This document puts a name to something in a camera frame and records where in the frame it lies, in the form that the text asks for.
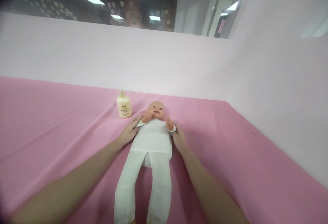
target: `doll head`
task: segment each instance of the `doll head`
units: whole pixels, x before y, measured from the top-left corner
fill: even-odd
[[[161,102],[158,101],[152,102],[148,106],[147,112],[151,112],[153,114],[153,118],[159,120],[164,119],[164,105]]]

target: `forearm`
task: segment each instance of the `forearm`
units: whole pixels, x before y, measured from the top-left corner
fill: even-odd
[[[210,224],[249,224],[237,204],[195,155],[189,149],[185,149],[181,155],[207,221]]]
[[[33,196],[12,220],[14,223],[62,223],[107,169],[122,143],[113,141],[83,164]]]

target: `pink surface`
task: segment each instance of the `pink surface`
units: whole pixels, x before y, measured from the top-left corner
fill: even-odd
[[[252,224],[328,223],[328,191],[226,102],[126,93],[133,117],[151,101],[165,104],[197,157],[222,181]],[[0,194],[5,213],[95,154],[129,121],[118,116],[116,90],[0,78],[0,95]],[[113,223],[115,188],[129,147],[69,223]],[[206,223],[175,148],[170,169],[168,223]],[[145,223],[151,178],[151,170],[142,168],[136,183],[139,223]]]

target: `baby doll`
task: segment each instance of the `baby doll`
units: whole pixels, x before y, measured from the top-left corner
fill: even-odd
[[[115,192],[115,224],[131,223],[135,218],[134,188],[141,165],[151,168],[153,182],[147,223],[164,224],[171,205],[171,134],[176,131],[170,118],[164,119],[164,105],[152,102],[136,127],[137,132]]]

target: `pink paper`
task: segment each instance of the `pink paper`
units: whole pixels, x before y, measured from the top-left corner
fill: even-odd
[[[129,122],[118,115],[116,90],[0,78],[0,94],[0,193],[7,214],[114,140]],[[196,156],[252,224],[328,223],[328,191],[226,102],[126,94],[133,117],[151,101],[164,103],[168,115],[184,128]],[[115,189],[129,147],[68,223],[113,223]],[[167,223],[206,223],[175,148],[170,169]],[[142,168],[135,191],[137,223],[146,222],[151,179],[151,170]]]

